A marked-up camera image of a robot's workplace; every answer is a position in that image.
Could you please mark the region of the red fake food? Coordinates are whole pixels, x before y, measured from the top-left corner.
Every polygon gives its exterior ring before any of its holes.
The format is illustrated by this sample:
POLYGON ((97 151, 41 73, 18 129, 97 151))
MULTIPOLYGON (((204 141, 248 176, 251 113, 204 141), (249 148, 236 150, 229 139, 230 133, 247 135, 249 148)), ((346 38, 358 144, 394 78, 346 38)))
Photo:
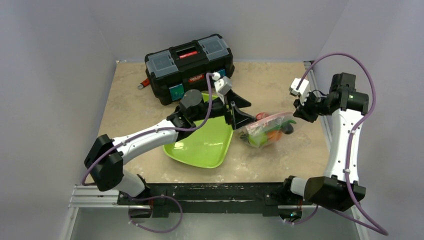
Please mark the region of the red fake food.
POLYGON ((260 113, 258 113, 257 115, 256 115, 256 119, 257 120, 261 120, 261 119, 264 119, 264 118, 266 118, 266 117, 268 117, 270 114, 269 113, 267 113, 267 112, 260 112, 260 113))

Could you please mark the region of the clear zip top bag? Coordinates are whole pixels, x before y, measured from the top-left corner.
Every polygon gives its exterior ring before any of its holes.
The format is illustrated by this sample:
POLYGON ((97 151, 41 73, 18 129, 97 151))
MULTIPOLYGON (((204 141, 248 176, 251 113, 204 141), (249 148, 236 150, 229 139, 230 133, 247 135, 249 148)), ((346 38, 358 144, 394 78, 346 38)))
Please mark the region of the clear zip top bag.
MULTIPOLYGON (((253 147, 248 142, 248 135, 255 135, 258 133, 267 133, 270 131, 276 131, 276 125, 282 120, 295 120, 291 112, 266 112, 269 113, 268 117, 257 120, 256 122, 250 123, 237 130, 238 139, 244 144, 253 147)), ((265 146, 275 144, 277 142, 268 142, 265 146)))

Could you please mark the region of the green fake apple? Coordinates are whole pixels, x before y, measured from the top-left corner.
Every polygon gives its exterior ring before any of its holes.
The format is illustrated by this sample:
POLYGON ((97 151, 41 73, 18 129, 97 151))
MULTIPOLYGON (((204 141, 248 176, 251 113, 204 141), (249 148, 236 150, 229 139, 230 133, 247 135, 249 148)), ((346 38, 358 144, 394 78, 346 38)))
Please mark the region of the green fake apple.
POLYGON ((247 140, 248 143, 255 148, 264 147, 269 141, 267 134, 264 132, 258 134, 249 134, 247 140))

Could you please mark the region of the green plastic tray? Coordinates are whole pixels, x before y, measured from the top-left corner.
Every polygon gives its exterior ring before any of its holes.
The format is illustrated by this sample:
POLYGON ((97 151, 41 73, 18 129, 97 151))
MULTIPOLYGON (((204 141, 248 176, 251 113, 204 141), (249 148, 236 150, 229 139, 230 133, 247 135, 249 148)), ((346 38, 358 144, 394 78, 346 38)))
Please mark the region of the green plastic tray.
MULTIPOLYGON (((205 101, 209 95, 198 90, 189 90, 178 103, 174 113, 166 119, 177 128, 198 127, 204 121, 205 101)), ((207 122, 194 132, 181 133, 184 138, 163 146, 165 154, 184 164, 213 169, 225 159, 233 136, 231 125, 226 124, 223 116, 208 118, 207 122)))

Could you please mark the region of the orange fake fruit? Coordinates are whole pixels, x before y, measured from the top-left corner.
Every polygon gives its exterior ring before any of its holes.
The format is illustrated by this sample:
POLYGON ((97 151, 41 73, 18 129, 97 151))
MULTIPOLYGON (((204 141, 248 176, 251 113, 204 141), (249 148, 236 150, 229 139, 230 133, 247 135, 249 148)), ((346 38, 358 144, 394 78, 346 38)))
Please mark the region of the orange fake fruit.
POLYGON ((278 142, 281 137, 283 136, 283 133, 280 130, 274 130, 274 131, 269 131, 266 133, 267 136, 267 140, 270 143, 274 143, 274 142, 278 142))

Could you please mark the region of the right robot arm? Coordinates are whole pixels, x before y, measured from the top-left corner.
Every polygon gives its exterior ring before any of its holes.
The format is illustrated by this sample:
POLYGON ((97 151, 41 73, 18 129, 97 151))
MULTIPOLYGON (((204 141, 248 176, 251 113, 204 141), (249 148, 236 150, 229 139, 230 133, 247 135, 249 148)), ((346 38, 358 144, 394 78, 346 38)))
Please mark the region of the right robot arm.
POLYGON ((290 176, 280 196, 288 204, 301 197, 322 207, 344 212, 362 200, 366 188, 359 185, 358 148, 361 120, 368 113, 369 96, 355 88, 356 76, 337 73, 329 93, 318 97, 306 79, 295 78, 289 92, 296 97, 295 118, 314 122, 318 116, 330 116, 332 137, 328 163, 322 176, 303 179, 290 176))

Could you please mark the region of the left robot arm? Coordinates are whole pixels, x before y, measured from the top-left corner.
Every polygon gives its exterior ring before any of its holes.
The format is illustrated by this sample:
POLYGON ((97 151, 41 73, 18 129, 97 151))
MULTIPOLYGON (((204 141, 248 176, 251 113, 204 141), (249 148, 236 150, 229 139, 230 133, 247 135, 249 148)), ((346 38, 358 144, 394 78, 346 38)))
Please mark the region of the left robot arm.
POLYGON ((209 97, 208 101, 199 90, 189 90, 175 111, 159 123, 122 137, 97 137, 84 160, 85 175, 92 177, 99 191, 118 190, 142 205, 149 199, 146 182, 125 171, 124 165, 152 149, 188 138, 210 118, 224 117, 233 130, 251 124, 256 117, 241 110, 251 105, 232 90, 223 99, 209 97))

